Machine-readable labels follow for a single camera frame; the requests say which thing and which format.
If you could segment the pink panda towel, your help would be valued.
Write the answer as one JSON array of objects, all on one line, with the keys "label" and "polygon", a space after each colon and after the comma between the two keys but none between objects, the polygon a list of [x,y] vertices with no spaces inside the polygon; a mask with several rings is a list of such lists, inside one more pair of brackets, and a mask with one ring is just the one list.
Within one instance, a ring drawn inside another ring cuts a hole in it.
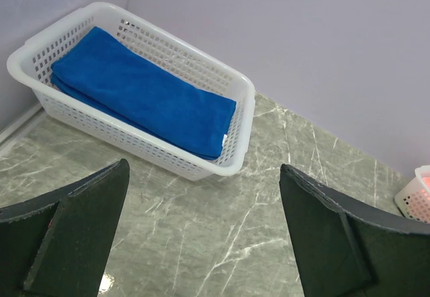
[{"label": "pink panda towel", "polygon": [[416,178],[419,181],[419,183],[421,184],[421,186],[423,187],[423,189],[427,192],[429,192],[430,190],[430,175],[429,172],[424,172],[424,173],[417,173],[416,174]]}]

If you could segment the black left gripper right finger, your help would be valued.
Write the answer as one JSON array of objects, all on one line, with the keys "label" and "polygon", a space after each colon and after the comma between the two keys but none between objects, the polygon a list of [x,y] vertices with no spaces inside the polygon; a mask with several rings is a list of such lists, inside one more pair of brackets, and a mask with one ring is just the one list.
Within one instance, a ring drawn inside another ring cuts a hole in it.
[{"label": "black left gripper right finger", "polygon": [[305,296],[428,296],[429,225],[283,164],[280,194]]}]

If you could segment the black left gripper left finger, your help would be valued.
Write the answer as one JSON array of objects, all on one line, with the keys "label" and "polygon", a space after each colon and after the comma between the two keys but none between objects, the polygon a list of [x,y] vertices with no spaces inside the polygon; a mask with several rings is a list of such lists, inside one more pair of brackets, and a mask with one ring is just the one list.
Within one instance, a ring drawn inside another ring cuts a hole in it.
[{"label": "black left gripper left finger", "polygon": [[2,296],[96,296],[130,181],[121,159],[1,208]]}]

